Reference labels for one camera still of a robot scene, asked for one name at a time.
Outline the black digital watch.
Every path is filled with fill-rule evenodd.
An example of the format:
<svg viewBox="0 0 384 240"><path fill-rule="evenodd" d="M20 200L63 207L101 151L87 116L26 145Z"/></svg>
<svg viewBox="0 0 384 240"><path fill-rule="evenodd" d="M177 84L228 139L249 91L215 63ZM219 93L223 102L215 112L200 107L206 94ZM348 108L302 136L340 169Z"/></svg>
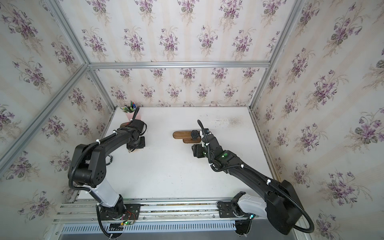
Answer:
<svg viewBox="0 0 384 240"><path fill-rule="evenodd" d="M200 137L201 137L201 135L200 135L200 132L198 130L191 131L191 139L192 140L197 140Z"/></svg>

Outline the brown wooden watch stand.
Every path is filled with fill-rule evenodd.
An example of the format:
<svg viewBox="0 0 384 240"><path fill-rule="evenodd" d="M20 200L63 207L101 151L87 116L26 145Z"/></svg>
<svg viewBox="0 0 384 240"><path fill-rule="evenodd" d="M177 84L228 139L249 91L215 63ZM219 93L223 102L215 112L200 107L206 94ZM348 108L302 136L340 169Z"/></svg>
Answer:
<svg viewBox="0 0 384 240"><path fill-rule="evenodd" d="M198 144L202 141L202 138L197 140L191 139L191 131L176 131L173 133L173 138L176 140L183 140L184 144Z"/></svg>

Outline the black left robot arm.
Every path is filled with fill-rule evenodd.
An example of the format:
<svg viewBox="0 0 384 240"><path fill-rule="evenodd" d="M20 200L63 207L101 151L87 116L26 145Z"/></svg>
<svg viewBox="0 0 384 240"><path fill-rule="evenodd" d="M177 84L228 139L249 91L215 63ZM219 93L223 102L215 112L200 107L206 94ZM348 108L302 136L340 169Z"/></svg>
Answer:
<svg viewBox="0 0 384 240"><path fill-rule="evenodd" d="M100 209L121 216L125 213L123 197L106 180L106 158L125 145L132 152L145 147L144 133L147 125L137 115L135 108L131 120L114 130L109 136L97 139L88 145L76 146L68 170L68 185L71 190L85 191L98 202Z"/></svg>

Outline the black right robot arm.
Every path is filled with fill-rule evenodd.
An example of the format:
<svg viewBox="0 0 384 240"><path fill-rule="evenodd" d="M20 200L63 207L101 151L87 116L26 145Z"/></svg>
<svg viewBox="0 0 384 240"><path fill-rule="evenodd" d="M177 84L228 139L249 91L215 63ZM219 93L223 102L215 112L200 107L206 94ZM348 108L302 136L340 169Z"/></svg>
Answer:
<svg viewBox="0 0 384 240"><path fill-rule="evenodd" d="M287 235L292 229L311 234L315 224L305 211L293 185L284 180L279 182L253 169L235 153L223 150L217 138L209 129L201 128L202 143L192 146L196 158L207 158L209 166L216 172L229 174L250 187L266 203L266 217L281 234Z"/></svg>

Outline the thin black band watch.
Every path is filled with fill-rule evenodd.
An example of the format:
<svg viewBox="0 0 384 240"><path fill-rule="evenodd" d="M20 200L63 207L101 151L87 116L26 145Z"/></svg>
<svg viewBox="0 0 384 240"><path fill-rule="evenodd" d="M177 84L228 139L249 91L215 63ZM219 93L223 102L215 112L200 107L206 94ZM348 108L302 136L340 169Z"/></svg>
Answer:
<svg viewBox="0 0 384 240"><path fill-rule="evenodd" d="M109 166L113 162L113 156L106 156L106 166Z"/></svg>

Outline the brown and white stapler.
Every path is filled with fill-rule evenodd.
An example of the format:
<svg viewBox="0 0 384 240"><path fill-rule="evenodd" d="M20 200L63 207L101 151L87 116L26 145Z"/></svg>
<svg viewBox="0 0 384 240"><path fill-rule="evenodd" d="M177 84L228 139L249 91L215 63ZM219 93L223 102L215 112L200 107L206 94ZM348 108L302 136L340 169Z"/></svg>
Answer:
<svg viewBox="0 0 384 240"><path fill-rule="evenodd" d="M130 123L131 123L131 122L122 123L122 124L120 125L120 128L126 128L126 127L128 127L128 126L130 125Z"/></svg>

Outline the pink pen cup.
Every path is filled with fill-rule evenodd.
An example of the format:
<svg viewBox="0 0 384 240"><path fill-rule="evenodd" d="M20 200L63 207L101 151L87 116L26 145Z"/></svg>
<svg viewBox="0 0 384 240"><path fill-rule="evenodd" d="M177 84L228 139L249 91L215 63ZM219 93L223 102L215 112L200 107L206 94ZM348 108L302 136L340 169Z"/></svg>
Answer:
<svg viewBox="0 0 384 240"><path fill-rule="evenodd" d="M129 121L133 120L136 118L136 114L134 112L132 113L126 113L126 116L128 118Z"/></svg>

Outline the pens in cup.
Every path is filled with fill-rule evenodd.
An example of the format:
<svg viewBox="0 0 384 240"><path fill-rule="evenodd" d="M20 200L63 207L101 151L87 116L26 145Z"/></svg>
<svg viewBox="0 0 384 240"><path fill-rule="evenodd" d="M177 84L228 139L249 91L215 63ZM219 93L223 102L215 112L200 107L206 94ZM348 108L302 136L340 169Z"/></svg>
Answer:
<svg viewBox="0 0 384 240"><path fill-rule="evenodd" d="M124 105L123 107L121 107L121 110L124 113L134 113L137 108L138 108L138 106L134 102L131 101L130 104Z"/></svg>

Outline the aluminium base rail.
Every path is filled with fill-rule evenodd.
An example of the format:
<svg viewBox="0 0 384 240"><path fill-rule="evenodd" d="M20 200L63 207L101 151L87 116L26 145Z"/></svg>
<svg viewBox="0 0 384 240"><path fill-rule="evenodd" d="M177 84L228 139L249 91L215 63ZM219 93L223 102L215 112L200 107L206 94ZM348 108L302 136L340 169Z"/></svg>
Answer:
<svg viewBox="0 0 384 240"><path fill-rule="evenodd" d="M194 199L125 199L128 205L141 205L137 222L210 221L220 219L217 202L230 202L229 198ZM91 199L61 204L54 223L95 223L97 202Z"/></svg>

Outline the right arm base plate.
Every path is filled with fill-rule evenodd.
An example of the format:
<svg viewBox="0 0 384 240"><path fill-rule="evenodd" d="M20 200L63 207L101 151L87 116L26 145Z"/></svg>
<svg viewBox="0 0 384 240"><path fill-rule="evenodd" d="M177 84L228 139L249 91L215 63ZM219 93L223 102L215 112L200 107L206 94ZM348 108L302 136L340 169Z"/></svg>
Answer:
<svg viewBox="0 0 384 240"><path fill-rule="evenodd" d="M260 218L259 215L243 212L237 204L233 204L232 202L218 201L217 208L220 218Z"/></svg>

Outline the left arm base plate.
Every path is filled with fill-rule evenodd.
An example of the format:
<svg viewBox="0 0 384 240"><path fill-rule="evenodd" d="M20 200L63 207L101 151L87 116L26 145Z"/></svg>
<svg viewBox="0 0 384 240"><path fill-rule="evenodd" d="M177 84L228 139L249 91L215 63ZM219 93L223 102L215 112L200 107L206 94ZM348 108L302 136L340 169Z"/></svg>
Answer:
<svg viewBox="0 0 384 240"><path fill-rule="evenodd" d="M99 207L99 219L101 221L135 221L139 218L140 204L124 204L113 208Z"/></svg>

